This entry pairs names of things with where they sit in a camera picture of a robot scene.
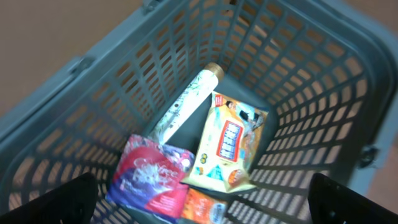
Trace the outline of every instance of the pink snack package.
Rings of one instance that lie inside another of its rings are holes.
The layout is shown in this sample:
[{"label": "pink snack package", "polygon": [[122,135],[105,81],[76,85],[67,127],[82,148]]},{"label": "pink snack package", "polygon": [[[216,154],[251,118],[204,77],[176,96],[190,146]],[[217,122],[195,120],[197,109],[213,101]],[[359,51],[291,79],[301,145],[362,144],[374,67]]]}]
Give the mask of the pink snack package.
[{"label": "pink snack package", "polygon": [[194,155],[188,150],[161,146],[132,135],[106,199],[176,223],[188,191],[188,186],[180,181],[190,170],[193,160]]}]

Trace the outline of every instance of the chip bag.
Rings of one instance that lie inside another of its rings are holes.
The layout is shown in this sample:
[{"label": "chip bag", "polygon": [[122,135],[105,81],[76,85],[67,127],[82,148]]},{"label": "chip bag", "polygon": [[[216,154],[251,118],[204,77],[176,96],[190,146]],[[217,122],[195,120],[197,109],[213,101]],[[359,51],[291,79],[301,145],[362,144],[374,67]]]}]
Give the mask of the chip bag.
[{"label": "chip bag", "polygon": [[197,190],[189,189],[182,218],[199,224],[219,224],[223,220],[226,206],[226,202],[220,202]]},{"label": "chip bag", "polygon": [[255,188],[249,182],[248,170],[267,115],[213,92],[195,163],[182,182],[224,193]]},{"label": "chip bag", "polygon": [[176,223],[188,192],[188,186],[180,181],[192,163],[193,154],[188,150],[133,134],[106,199]]}]

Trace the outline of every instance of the floor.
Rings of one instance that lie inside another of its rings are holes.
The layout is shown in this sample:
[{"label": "floor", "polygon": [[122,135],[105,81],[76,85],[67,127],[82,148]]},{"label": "floor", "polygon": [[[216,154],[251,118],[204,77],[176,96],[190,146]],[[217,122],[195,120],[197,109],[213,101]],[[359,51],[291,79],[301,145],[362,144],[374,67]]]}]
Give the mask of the floor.
[{"label": "floor", "polygon": [[[138,9],[131,0],[3,0],[0,2],[0,116],[73,56],[84,54]],[[398,1],[346,0],[398,36]],[[368,197],[398,213],[398,147],[377,172]]]}]

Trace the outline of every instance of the basket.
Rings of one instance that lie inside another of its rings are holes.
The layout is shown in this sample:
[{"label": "basket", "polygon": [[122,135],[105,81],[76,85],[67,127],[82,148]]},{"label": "basket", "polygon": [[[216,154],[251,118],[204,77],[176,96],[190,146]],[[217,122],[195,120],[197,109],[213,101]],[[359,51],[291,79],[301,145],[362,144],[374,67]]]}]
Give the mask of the basket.
[{"label": "basket", "polygon": [[[251,172],[258,189],[233,196],[223,223],[310,222],[314,173],[365,194],[384,162],[397,46],[339,1],[152,2],[0,120],[0,213],[91,172],[93,223],[146,223],[104,199],[123,146],[216,62],[227,74],[216,91],[269,110]],[[209,105],[169,143],[197,147]]]}]

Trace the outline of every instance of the cylindrical tube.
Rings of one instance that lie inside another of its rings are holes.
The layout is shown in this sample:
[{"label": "cylindrical tube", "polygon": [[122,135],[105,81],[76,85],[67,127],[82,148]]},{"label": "cylindrical tube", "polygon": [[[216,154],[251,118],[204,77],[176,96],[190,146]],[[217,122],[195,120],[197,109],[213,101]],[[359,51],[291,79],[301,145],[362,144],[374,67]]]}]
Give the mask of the cylindrical tube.
[{"label": "cylindrical tube", "polygon": [[223,78],[224,71],[219,65],[206,65],[155,125],[148,138],[165,144]]}]

